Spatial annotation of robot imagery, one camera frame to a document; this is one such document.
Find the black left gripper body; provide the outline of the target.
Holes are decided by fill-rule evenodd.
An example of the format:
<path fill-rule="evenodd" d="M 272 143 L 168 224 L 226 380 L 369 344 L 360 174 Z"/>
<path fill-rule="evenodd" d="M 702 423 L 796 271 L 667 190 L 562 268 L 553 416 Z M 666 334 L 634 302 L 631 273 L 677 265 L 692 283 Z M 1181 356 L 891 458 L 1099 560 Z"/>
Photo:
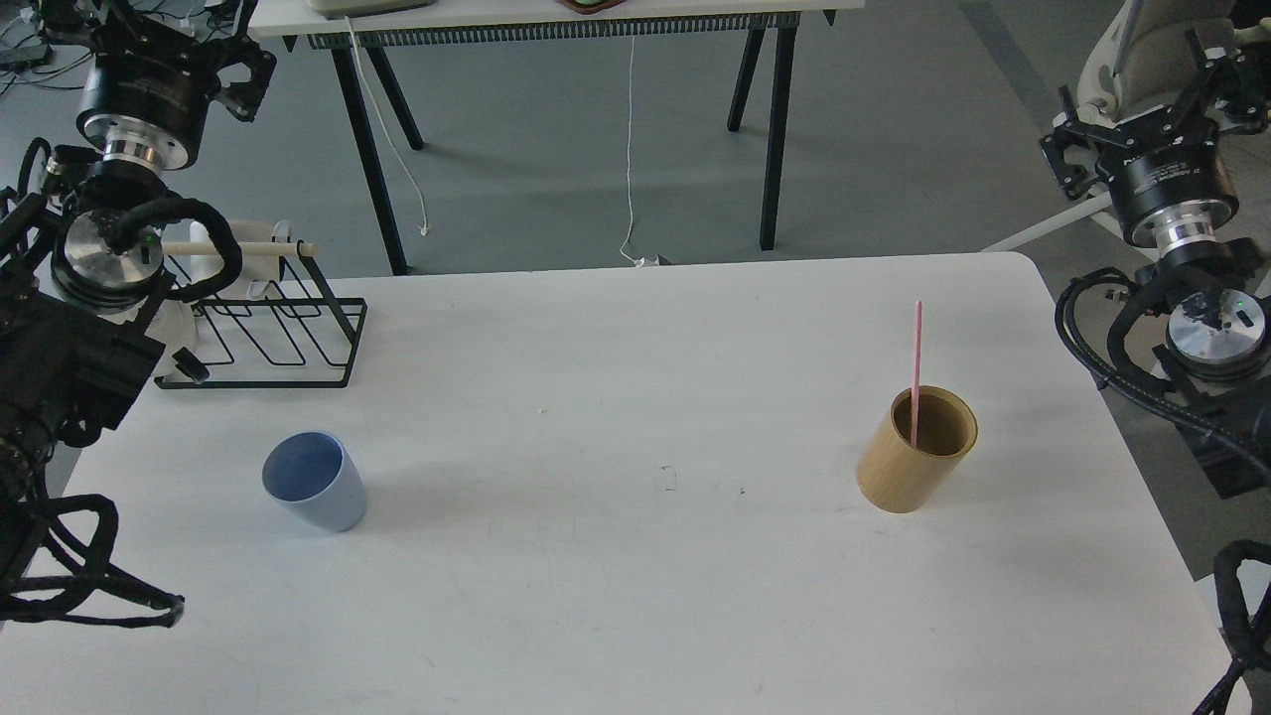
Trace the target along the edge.
<path fill-rule="evenodd" d="M 99 20 L 86 33 L 92 69 L 78 109 L 78 132 L 105 150 L 128 138 L 147 146 L 159 169 L 186 169 L 200 157 L 208 107 L 231 65 L 220 39 L 200 44 L 155 20 Z"/>

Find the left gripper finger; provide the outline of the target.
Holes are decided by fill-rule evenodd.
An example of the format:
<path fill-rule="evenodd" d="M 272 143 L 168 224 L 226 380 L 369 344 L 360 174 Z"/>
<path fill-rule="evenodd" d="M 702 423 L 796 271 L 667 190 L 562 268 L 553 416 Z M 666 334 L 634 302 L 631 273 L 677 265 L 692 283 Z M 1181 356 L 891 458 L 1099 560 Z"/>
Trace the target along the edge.
<path fill-rule="evenodd" d="M 118 1 L 31 1 L 38 36 L 50 44 L 125 46 L 130 15 Z"/>
<path fill-rule="evenodd" d="M 248 36 L 214 38 L 205 43 L 205 60 L 212 84 L 208 99 L 219 102 L 236 121 L 254 122 L 268 90 L 277 58 Z M 247 69 L 248 76 L 228 84 L 219 72 Z"/>

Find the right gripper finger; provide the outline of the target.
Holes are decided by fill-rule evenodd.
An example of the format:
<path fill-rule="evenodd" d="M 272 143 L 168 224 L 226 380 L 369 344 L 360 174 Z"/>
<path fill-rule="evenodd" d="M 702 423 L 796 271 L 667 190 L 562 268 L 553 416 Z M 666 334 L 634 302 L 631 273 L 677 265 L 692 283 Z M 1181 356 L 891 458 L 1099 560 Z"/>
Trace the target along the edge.
<path fill-rule="evenodd" d="M 1052 131 L 1040 138 L 1043 157 L 1068 199 L 1080 199 L 1103 183 L 1115 199 L 1124 196 L 1121 177 L 1124 131 L 1098 107 L 1077 104 L 1066 85 L 1059 88 L 1061 113 Z"/>
<path fill-rule="evenodd" d="M 1177 95 L 1177 124 L 1216 110 L 1219 135 L 1262 135 L 1268 128 L 1268 27 L 1235 29 L 1232 47 L 1207 44 L 1195 29 L 1185 38 L 1195 72 Z"/>

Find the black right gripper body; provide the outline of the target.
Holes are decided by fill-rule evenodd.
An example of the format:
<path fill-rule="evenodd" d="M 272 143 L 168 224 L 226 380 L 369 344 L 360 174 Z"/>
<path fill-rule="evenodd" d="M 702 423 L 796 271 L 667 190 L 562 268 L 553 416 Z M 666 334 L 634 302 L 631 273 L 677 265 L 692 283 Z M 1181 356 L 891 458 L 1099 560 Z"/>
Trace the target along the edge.
<path fill-rule="evenodd" d="M 1127 244 L 1173 249 L 1211 240 L 1235 216 L 1239 199 L 1218 140 L 1201 99 L 1176 99 L 1099 135 L 1097 173 Z"/>

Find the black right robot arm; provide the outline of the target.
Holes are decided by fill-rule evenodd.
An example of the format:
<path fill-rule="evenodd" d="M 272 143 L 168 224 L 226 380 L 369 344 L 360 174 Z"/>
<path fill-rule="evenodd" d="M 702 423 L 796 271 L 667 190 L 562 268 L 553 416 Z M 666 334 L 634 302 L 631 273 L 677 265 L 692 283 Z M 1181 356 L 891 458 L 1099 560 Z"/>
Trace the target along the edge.
<path fill-rule="evenodd" d="M 1157 251 L 1134 276 L 1068 282 L 1063 345 L 1099 389 L 1171 422 L 1221 498 L 1268 486 L 1268 298 L 1251 290 L 1267 257 L 1216 234 L 1239 207 L 1219 141 L 1268 127 L 1254 36 L 1242 44 L 1225 9 L 1129 4 L 1038 142 L 1068 199 L 1102 185 L 1121 237 Z"/>

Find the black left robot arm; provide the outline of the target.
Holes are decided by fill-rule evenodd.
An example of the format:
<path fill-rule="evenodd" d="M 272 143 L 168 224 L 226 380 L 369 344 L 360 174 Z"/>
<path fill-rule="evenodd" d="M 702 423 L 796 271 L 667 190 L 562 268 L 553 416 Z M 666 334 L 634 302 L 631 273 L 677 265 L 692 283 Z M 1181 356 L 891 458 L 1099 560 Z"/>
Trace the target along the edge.
<path fill-rule="evenodd" d="M 250 122 L 276 67 L 248 36 L 186 36 L 127 1 L 37 1 L 38 36 L 92 57 L 78 110 L 81 146 L 33 138 L 3 190 L 3 620 L 104 625 L 80 613 L 104 594 L 147 608 L 114 627 L 172 627 L 186 599 L 114 566 L 119 528 L 103 495 L 53 498 L 58 444 L 114 431 L 164 345 L 147 335 L 163 304 L 233 284 L 241 249 L 205 201 L 164 185 L 200 157 L 208 108 Z"/>

